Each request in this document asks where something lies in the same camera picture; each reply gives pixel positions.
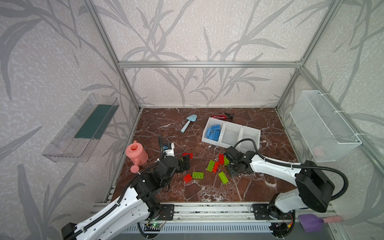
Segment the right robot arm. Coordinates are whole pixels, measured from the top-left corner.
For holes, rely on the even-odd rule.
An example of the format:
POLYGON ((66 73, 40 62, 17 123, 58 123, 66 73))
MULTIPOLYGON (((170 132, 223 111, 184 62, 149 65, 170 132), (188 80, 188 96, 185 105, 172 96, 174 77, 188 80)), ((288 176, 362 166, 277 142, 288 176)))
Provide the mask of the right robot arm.
POLYGON ((331 201, 343 196, 349 187, 347 176, 333 168, 318 166, 312 161, 288 163, 261 155, 258 151, 242 153, 229 147, 224 153, 229 171, 239 174, 265 174, 288 182, 294 190, 276 194, 269 203, 270 212, 288 213, 309 208, 324 213, 331 201))

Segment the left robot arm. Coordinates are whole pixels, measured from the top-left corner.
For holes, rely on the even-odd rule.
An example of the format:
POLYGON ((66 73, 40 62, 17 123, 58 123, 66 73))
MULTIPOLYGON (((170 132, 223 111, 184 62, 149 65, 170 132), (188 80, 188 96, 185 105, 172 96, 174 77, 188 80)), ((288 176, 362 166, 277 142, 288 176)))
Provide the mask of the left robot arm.
POLYGON ((81 223, 65 225, 63 239, 111 240, 132 225, 158 217, 162 205, 157 194, 170 185, 174 174, 189 169, 189 156, 180 159, 166 156, 155 162, 136 174, 123 193, 95 215, 81 223))

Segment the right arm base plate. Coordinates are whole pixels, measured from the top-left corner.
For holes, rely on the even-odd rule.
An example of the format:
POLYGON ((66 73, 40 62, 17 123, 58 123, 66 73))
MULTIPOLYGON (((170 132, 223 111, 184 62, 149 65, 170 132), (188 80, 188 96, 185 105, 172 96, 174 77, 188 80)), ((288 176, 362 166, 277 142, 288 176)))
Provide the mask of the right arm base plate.
POLYGON ((269 207, 269 204, 252 204, 251 211, 254 214, 255 220, 292 220, 295 211, 283 213, 275 207, 269 207))

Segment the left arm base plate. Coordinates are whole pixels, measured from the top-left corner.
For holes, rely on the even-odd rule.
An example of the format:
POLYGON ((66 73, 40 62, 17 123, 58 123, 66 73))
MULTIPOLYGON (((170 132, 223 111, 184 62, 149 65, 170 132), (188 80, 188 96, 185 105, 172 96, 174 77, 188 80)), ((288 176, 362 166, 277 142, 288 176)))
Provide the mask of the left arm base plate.
POLYGON ((175 213, 175 205, 174 204, 161 204, 160 210, 157 211, 150 218, 151 220, 156 221, 172 221, 175 213))

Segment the blue lego diagonal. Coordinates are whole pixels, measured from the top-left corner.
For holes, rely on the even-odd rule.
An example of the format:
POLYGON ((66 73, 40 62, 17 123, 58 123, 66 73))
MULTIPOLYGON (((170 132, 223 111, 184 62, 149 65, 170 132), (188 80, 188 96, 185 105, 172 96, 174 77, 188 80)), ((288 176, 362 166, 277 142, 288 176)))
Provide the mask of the blue lego diagonal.
POLYGON ((212 132, 212 129, 211 128, 208 128, 207 131, 206 131, 206 138, 210 138, 210 135, 211 135, 211 132, 212 132))

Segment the blue lego horizontal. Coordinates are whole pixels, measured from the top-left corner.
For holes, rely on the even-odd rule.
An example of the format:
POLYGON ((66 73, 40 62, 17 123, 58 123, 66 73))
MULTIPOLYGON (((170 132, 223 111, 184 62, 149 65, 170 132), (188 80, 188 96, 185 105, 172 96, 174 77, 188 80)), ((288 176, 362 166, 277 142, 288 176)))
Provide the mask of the blue lego horizontal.
POLYGON ((221 125, 214 125, 211 127, 212 131, 220 131, 221 130, 221 125))

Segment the blue lego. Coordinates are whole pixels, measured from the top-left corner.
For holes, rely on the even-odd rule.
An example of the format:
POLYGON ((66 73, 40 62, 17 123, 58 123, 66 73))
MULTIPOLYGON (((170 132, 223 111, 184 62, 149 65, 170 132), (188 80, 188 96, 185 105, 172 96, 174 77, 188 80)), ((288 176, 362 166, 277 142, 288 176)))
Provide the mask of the blue lego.
POLYGON ((209 139, 217 142, 219 138, 220 138, 220 131, 212 131, 209 139))

